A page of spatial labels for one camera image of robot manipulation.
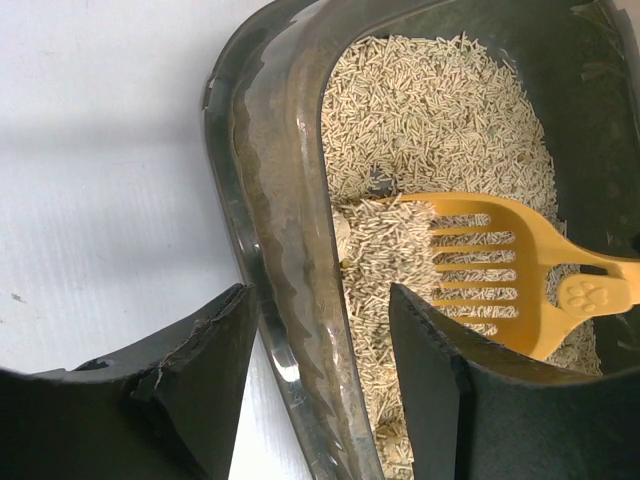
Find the dark grey litter box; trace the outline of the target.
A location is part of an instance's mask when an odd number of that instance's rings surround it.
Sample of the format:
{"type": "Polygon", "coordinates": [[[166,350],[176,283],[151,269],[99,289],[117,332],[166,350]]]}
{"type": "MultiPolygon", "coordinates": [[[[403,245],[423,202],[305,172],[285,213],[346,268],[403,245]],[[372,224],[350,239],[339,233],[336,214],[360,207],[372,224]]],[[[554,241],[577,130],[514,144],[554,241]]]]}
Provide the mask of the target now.
{"type": "MultiPolygon", "coordinates": [[[[639,253],[635,1],[275,1],[231,37],[204,102],[209,158],[311,475],[379,479],[342,297],[320,139],[340,54],[368,34],[479,39],[513,66],[557,161],[578,245],[639,253]]],[[[596,323],[605,375],[639,372],[639,314],[596,323]]]]}

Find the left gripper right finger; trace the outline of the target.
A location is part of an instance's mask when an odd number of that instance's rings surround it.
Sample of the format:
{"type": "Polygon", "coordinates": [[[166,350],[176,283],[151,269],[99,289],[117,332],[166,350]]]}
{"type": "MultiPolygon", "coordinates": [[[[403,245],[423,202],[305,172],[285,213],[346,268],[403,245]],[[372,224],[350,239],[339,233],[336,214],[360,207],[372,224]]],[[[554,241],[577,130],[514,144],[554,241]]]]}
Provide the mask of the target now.
{"type": "Polygon", "coordinates": [[[635,479],[639,372],[594,377],[512,351],[390,289],[419,479],[635,479]]]}

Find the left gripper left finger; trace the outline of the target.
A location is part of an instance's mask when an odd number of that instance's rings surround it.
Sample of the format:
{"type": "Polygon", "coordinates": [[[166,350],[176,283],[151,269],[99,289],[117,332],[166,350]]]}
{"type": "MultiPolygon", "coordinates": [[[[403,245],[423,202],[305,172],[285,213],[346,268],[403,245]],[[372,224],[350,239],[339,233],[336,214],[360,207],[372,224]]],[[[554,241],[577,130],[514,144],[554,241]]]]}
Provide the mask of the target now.
{"type": "Polygon", "coordinates": [[[225,479],[257,300],[236,284],[73,370],[1,374],[5,479],[225,479]]]}

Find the yellow plastic litter scoop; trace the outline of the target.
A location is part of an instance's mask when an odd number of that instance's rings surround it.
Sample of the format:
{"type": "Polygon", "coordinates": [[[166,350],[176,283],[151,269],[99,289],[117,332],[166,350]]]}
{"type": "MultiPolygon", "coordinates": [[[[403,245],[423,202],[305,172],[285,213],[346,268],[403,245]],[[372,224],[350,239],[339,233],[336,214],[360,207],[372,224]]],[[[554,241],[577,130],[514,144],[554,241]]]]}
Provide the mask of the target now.
{"type": "Polygon", "coordinates": [[[440,216],[486,215],[487,224],[437,229],[437,236],[510,232],[510,244],[443,246],[443,253],[511,251],[503,263],[439,264],[439,272],[512,270],[512,281],[496,281],[496,288],[512,288],[513,299],[496,299],[494,305],[515,308],[514,318],[459,316],[461,324],[493,324],[492,340],[536,360],[551,355],[578,326],[592,317],[621,314],[639,302],[639,262],[581,248],[561,235],[541,214],[522,203],[498,196],[444,192],[397,197],[397,202],[427,202],[440,216]],[[574,274],[556,289],[557,301],[546,295],[548,272],[556,265],[591,265],[602,274],[574,274]]]}

